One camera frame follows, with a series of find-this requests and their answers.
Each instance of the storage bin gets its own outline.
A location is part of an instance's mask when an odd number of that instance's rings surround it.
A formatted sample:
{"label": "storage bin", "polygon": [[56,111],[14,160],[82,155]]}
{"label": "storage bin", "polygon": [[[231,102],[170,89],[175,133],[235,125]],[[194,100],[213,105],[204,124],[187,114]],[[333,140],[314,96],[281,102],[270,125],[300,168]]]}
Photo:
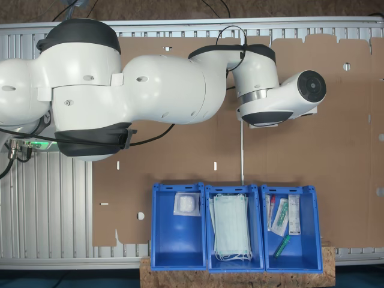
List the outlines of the storage bin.
{"label": "storage bin", "polygon": [[[275,219],[281,198],[288,199],[288,195],[300,195],[300,225],[301,235],[290,237],[282,254],[276,259],[274,253],[283,237],[268,231],[265,195],[275,195],[275,207],[272,223]],[[313,186],[304,187],[259,187],[260,204],[263,221],[263,242],[265,268],[267,272],[291,273],[322,273],[323,260],[320,240],[319,216],[317,212],[316,191]],[[289,224],[284,236],[289,234]]]}
{"label": "storage bin", "polygon": [[[199,193],[201,216],[173,214],[177,192]],[[151,268],[153,271],[206,270],[204,184],[154,184]]]}
{"label": "storage bin", "polygon": [[[219,261],[214,251],[215,234],[209,211],[209,198],[213,199],[217,194],[245,194],[248,197],[248,230],[250,234],[252,260]],[[225,272],[264,272],[262,227],[259,209],[259,197],[256,185],[239,187],[205,187],[205,209],[206,209],[206,234],[207,255],[209,273]]]}

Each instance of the cardboard hole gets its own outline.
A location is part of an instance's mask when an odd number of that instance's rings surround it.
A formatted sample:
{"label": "cardboard hole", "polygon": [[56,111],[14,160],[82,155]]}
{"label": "cardboard hole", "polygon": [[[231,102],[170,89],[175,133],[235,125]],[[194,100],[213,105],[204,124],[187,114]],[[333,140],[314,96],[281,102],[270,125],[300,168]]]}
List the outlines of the cardboard hole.
{"label": "cardboard hole", "polygon": [[149,78],[146,76],[140,76],[140,77],[136,78],[136,81],[138,81],[138,82],[147,82],[148,80],[149,80]]}
{"label": "cardboard hole", "polygon": [[92,76],[92,75],[85,75],[85,76],[83,77],[83,79],[84,79],[85,81],[92,81],[92,80],[95,79],[95,77]]}
{"label": "cardboard hole", "polygon": [[139,212],[139,213],[137,213],[137,219],[139,219],[139,220],[143,220],[144,217],[145,217],[145,215],[144,215],[143,212]]}
{"label": "cardboard hole", "polygon": [[384,188],[379,187],[378,189],[376,189],[376,195],[378,195],[379,197],[384,197]]}
{"label": "cardboard hole", "polygon": [[3,86],[1,89],[2,89],[3,91],[5,91],[5,92],[11,92],[11,91],[15,91],[15,90],[16,90],[15,87],[13,87],[13,86],[8,86],[8,85]]}
{"label": "cardboard hole", "polygon": [[343,65],[344,70],[349,71],[350,70],[350,63],[344,63]]}

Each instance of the brown cardboard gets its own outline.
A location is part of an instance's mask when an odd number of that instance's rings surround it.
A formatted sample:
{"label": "brown cardboard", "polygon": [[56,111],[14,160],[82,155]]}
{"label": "brown cardboard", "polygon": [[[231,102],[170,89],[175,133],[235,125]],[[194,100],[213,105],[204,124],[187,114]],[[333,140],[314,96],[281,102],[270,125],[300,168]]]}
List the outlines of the brown cardboard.
{"label": "brown cardboard", "polygon": [[[162,53],[188,56],[213,44],[205,38],[120,38],[123,65],[135,56]],[[249,44],[269,44],[269,37],[249,37]],[[303,70],[318,71],[327,96],[313,116],[274,128],[244,125],[246,183],[314,185],[321,235],[336,247],[384,246],[384,39],[341,40],[310,35],[275,40],[280,82]],[[171,46],[167,52],[163,47]],[[351,70],[343,69],[344,63]],[[233,86],[229,75],[227,86]],[[93,164],[94,246],[144,243],[151,237],[151,187],[155,182],[239,184],[240,123],[235,119],[234,90],[209,121],[176,125],[163,139],[132,147]],[[168,124],[135,123],[132,142],[161,134]],[[116,162],[120,161],[120,170]],[[213,171],[213,162],[217,171]],[[136,219],[138,212],[145,219]]]}
{"label": "brown cardboard", "polygon": [[[188,57],[196,49],[215,44],[215,38],[119,38],[122,64],[140,55]],[[221,44],[239,44],[225,38]],[[233,86],[232,75],[227,81]],[[134,146],[93,163],[93,246],[115,246],[115,230],[123,244],[147,243],[151,238],[152,185],[155,182],[240,181],[240,129],[234,90],[210,120],[176,125],[166,137]],[[149,139],[170,124],[135,122],[131,142]],[[144,220],[137,213],[144,213]]]}
{"label": "brown cardboard", "polygon": [[[304,43],[275,40],[272,48],[280,82],[300,71],[315,70],[325,78],[326,98],[316,115],[275,128],[244,129],[245,181],[314,185],[321,236],[336,247],[384,245],[380,220],[384,198],[376,196],[376,187],[384,187],[383,142],[379,142],[384,131],[384,83],[379,78],[384,77],[384,69],[378,53],[383,40],[372,45],[376,53],[371,56],[365,40],[337,43],[335,36],[326,34],[310,35]],[[343,69],[347,62],[350,71]]]}

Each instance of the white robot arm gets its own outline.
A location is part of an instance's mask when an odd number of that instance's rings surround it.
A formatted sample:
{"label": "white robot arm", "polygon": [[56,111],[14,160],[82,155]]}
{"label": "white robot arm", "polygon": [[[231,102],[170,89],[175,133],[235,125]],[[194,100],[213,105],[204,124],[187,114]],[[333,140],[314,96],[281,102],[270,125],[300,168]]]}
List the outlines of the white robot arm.
{"label": "white robot arm", "polygon": [[129,147],[134,121],[193,124],[211,118],[224,101],[226,71],[236,66],[237,117],[257,127],[304,115],[326,94],[314,71],[280,86],[275,53],[263,45],[206,46],[188,59],[140,56],[122,70],[115,32],[98,21],[74,19],[37,46],[35,60],[0,63],[0,128],[31,125],[52,102],[59,149],[84,160]]}

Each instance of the surgical mask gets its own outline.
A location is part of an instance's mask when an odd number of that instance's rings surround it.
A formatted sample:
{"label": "surgical mask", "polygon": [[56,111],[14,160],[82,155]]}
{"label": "surgical mask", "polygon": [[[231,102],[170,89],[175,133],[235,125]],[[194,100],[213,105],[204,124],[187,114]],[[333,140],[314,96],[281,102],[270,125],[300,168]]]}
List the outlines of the surgical mask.
{"label": "surgical mask", "polygon": [[214,197],[216,258],[221,261],[251,260],[248,221],[248,199],[245,195]]}

